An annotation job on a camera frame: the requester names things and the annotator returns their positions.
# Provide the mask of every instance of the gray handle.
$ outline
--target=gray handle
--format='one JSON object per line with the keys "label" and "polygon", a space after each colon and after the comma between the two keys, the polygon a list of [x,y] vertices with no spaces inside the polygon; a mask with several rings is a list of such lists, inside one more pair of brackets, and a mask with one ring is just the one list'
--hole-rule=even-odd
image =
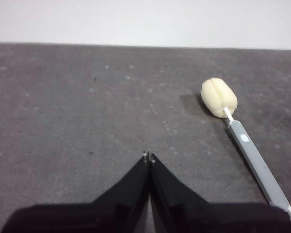
{"label": "gray handle", "polygon": [[288,211],[290,204],[285,194],[242,124],[235,120],[230,123],[228,128],[242,150],[242,154],[246,158],[269,204]]}

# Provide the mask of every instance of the white background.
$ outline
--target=white background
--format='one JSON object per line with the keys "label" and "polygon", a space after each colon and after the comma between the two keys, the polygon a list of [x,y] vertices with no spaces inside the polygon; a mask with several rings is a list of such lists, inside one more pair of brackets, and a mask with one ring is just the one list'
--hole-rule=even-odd
{"label": "white background", "polygon": [[291,49],[291,0],[0,0],[0,42]]}

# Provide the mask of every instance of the gray tabletop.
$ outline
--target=gray tabletop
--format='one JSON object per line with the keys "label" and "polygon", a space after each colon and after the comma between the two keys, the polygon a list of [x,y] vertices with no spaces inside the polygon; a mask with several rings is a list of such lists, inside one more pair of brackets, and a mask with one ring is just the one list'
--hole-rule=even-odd
{"label": "gray tabletop", "polygon": [[291,203],[291,51],[0,44],[0,229],[17,208],[93,201],[143,150],[209,202],[266,203],[200,99],[211,77]]}

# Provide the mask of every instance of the sponge brush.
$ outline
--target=sponge brush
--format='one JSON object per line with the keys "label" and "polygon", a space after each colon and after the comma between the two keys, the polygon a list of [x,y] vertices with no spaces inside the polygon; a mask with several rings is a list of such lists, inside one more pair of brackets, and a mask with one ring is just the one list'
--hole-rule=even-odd
{"label": "sponge brush", "polygon": [[228,108],[231,114],[237,108],[236,95],[222,79],[212,78],[205,81],[200,95],[207,108],[218,118],[227,118],[224,108]]}

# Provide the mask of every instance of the yellow sponge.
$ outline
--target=yellow sponge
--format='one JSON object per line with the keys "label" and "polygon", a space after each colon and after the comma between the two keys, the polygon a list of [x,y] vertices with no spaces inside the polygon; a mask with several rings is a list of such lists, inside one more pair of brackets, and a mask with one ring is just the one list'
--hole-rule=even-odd
{"label": "yellow sponge", "polygon": [[222,79],[212,78],[205,81],[200,95],[207,108],[218,118],[227,118],[223,111],[225,107],[231,114],[237,108],[236,95]]}

